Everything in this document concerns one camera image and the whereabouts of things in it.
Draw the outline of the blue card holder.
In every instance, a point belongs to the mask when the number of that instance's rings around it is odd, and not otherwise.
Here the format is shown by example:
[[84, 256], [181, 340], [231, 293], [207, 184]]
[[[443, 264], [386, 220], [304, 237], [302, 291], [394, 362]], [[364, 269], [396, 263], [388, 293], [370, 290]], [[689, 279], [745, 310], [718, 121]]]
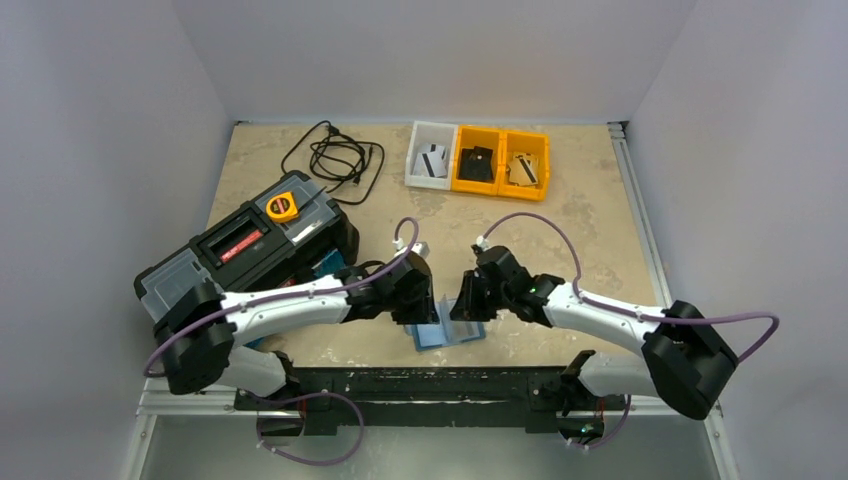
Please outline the blue card holder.
[[455, 298], [443, 296], [435, 304], [438, 324], [415, 324], [405, 326], [405, 332], [413, 339], [418, 352], [435, 350], [486, 338], [481, 322], [454, 321], [450, 311]]

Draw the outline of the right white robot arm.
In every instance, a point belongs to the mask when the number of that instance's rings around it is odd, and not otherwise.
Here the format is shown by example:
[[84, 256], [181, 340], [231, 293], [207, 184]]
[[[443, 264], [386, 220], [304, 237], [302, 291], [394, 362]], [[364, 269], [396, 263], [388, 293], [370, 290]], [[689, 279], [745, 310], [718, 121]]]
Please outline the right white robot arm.
[[693, 420], [705, 419], [739, 358], [692, 305], [646, 307], [575, 292], [550, 274], [532, 275], [503, 246], [477, 249], [450, 317], [484, 322], [508, 310], [526, 323], [588, 334], [627, 351], [626, 357], [590, 353], [561, 381], [564, 399], [584, 407], [609, 395], [652, 396]]

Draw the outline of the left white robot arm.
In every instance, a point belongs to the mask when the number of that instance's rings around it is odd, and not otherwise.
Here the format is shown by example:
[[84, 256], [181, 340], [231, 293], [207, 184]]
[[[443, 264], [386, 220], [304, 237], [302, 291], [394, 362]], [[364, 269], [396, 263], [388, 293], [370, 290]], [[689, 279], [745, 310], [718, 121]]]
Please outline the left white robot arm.
[[157, 347], [143, 373], [166, 379], [174, 395], [219, 383], [284, 409], [298, 395], [286, 357], [252, 350], [248, 343], [312, 325], [371, 320], [383, 313], [398, 324], [436, 322], [431, 269], [419, 253], [403, 250], [367, 277], [349, 268], [309, 283], [257, 292], [221, 292], [205, 281], [155, 323]]

